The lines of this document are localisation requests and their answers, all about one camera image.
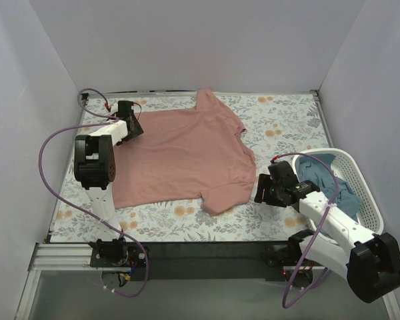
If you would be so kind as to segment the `pink t shirt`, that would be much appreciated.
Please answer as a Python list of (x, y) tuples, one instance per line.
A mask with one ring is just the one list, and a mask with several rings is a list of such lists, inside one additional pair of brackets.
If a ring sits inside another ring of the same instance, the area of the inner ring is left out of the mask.
[(256, 175), (241, 120), (210, 89), (188, 109), (149, 111), (143, 134), (114, 149), (116, 208), (201, 198), (210, 216), (246, 204)]

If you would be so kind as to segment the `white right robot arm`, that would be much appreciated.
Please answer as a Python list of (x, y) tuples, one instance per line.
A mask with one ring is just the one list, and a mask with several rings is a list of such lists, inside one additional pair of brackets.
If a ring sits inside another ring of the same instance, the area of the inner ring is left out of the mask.
[(314, 261), (347, 280), (360, 300), (371, 303), (400, 287), (399, 245), (352, 220), (311, 181), (301, 181), (287, 162), (273, 162), (260, 174), (256, 203), (293, 207), (316, 224), (288, 240), (287, 261), (299, 269)]

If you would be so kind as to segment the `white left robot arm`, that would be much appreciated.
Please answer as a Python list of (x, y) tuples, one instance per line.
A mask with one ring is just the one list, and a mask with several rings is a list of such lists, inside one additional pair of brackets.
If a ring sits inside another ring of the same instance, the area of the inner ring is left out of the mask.
[(84, 188), (101, 225), (92, 246), (98, 258), (116, 267), (127, 263), (129, 252), (120, 234), (113, 201), (112, 184), (117, 173), (114, 148), (143, 134), (134, 112), (136, 105), (133, 101), (118, 101), (111, 109), (111, 116), (117, 122), (75, 138), (74, 176)]

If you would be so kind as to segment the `floral patterned table mat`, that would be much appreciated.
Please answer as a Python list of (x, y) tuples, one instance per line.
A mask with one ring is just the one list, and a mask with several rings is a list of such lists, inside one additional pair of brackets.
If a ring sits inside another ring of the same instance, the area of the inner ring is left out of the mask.
[[(312, 94), (219, 94), (243, 122), (241, 138), (255, 154), (258, 173), (266, 173), (280, 153), (328, 146), (321, 114)], [(93, 241), (102, 224), (91, 217), (90, 201), (68, 169), (49, 229), (52, 243)], [(285, 240), (306, 228), (307, 220), (291, 208), (250, 202), (212, 217), (198, 199), (153, 203), (117, 211), (124, 232), (138, 241)]]

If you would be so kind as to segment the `white plastic laundry basket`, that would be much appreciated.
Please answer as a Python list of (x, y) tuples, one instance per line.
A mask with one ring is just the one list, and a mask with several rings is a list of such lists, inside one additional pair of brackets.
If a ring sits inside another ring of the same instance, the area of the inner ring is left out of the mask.
[(300, 181), (318, 186), (331, 198), (335, 186), (337, 207), (360, 225), (381, 234), (383, 218), (356, 162), (348, 153), (336, 148), (311, 149), (294, 156), (292, 168)]

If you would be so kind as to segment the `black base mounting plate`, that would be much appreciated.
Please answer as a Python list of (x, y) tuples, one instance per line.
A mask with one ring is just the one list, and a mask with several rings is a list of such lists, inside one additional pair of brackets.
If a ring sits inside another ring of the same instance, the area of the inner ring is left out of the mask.
[(264, 279), (288, 281), (299, 255), (288, 241), (148, 242), (91, 241), (90, 266), (129, 281)]

